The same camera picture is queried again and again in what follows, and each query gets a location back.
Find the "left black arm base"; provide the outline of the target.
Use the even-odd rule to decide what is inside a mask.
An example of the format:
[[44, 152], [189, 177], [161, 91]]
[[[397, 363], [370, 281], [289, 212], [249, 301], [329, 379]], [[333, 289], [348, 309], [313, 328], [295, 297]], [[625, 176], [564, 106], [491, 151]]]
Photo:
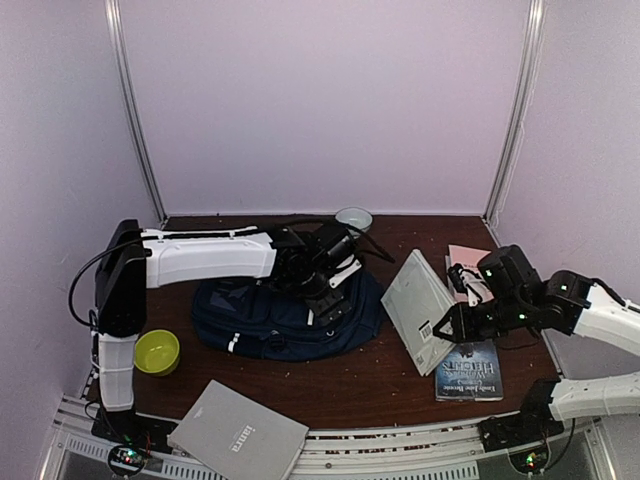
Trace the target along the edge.
[[100, 408], [91, 433], [114, 443], [170, 454], [172, 448], [167, 439], [177, 426], [175, 421], [140, 415], [134, 410], [109, 412]]

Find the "navy blue student backpack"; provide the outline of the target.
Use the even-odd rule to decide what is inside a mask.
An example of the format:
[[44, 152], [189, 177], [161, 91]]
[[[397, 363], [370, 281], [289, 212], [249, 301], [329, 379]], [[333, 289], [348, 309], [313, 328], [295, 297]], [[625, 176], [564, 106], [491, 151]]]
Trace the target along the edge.
[[301, 300], [254, 283], [206, 280], [192, 301], [192, 324], [203, 344], [235, 355], [284, 362], [341, 355], [374, 339], [384, 319], [384, 289], [371, 273], [343, 285], [350, 310], [322, 326]]

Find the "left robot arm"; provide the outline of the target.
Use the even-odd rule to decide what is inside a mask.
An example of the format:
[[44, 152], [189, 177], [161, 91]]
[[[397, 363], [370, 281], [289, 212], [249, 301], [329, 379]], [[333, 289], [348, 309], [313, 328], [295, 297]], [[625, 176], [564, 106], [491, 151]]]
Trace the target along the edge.
[[[135, 388], [134, 347], [147, 319], [152, 289], [195, 281], [256, 283], [301, 301], [328, 324], [342, 322], [343, 286], [359, 276], [368, 239], [361, 228], [326, 219], [300, 219], [236, 230], [168, 232], [121, 222], [107, 249], [87, 266], [95, 273], [95, 308], [88, 326], [97, 335], [100, 399], [106, 429], [123, 444], [137, 442], [144, 424], [133, 411], [182, 413], [212, 368], [197, 358], [187, 376], [167, 389]], [[374, 389], [375, 376], [348, 378], [336, 365], [327, 371], [302, 365], [287, 380], [263, 356], [248, 364], [227, 347], [218, 373], [225, 384], [315, 428], [388, 425], [393, 406]]]

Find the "light grey barcode notebook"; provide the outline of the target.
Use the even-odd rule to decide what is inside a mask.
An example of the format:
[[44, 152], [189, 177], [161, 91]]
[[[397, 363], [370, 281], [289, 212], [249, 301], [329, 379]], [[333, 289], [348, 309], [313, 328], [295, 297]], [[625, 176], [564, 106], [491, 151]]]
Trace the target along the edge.
[[419, 249], [408, 255], [381, 303], [419, 375], [430, 375], [454, 348], [433, 333], [454, 297]]

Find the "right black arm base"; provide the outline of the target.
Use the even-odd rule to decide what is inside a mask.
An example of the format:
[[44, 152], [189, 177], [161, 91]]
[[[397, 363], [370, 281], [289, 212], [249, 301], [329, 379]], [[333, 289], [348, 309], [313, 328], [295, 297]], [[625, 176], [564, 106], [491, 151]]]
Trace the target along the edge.
[[559, 380], [537, 380], [518, 412], [479, 422], [477, 427], [484, 451], [510, 449], [563, 433], [564, 423], [552, 416], [549, 407], [552, 392], [559, 383]]

